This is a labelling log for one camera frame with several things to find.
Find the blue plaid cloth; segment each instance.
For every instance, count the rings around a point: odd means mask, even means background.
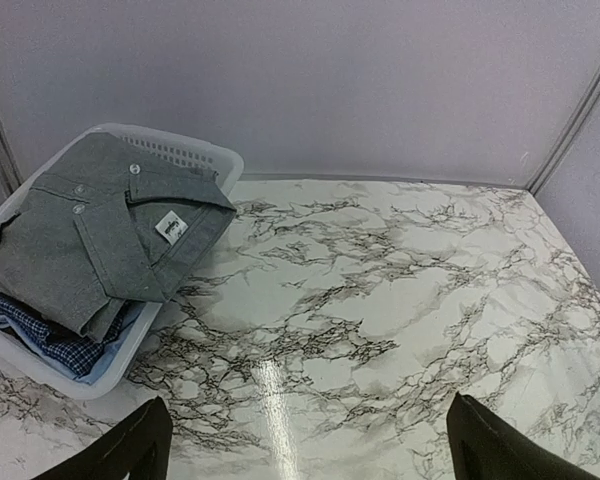
[[[104,341],[95,343],[56,323],[42,320],[39,313],[0,293],[0,317],[5,318],[24,343],[30,347],[29,342],[33,343],[41,356],[56,360],[78,377],[87,375],[104,353],[105,344],[118,337],[125,312],[126,308],[120,310]]]

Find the shirt label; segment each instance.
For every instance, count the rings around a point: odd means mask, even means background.
[[[162,235],[171,245],[175,245],[188,228],[189,225],[187,225],[184,220],[176,215],[176,212],[173,210],[167,213],[156,225],[156,230],[158,233]]]

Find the marble table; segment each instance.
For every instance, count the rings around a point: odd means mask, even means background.
[[[155,395],[172,479],[452,479],[458,391],[600,476],[600,295],[528,193],[306,180],[233,200],[110,394],[73,401],[0,360],[0,479]]]

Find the laundry basket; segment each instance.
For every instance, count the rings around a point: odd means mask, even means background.
[[[174,165],[215,170],[217,172],[216,182],[225,195],[231,192],[244,169],[244,161],[240,155],[209,142],[134,125],[105,123],[93,127],[75,138],[18,188],[0,206],[0,222],[9,218],[19,208],[29,188],[40,174],[57,162],[74,143],[94,132],[110,133]],[[161,307],[162,304],[159,303],[147,303],[144,306],[109,368],[92,385],[79,383],[65,377],[47,365],[16,338],[1,331],[0,357],[37,383],[49,385],[68,397],[77,400],[97,398],[118,384]]]

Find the stack of clothing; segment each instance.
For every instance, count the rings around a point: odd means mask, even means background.
[[[134,305],[168,301],[234,215],[214,172],[88,135],[0,224],[0,328],[89,377]]]

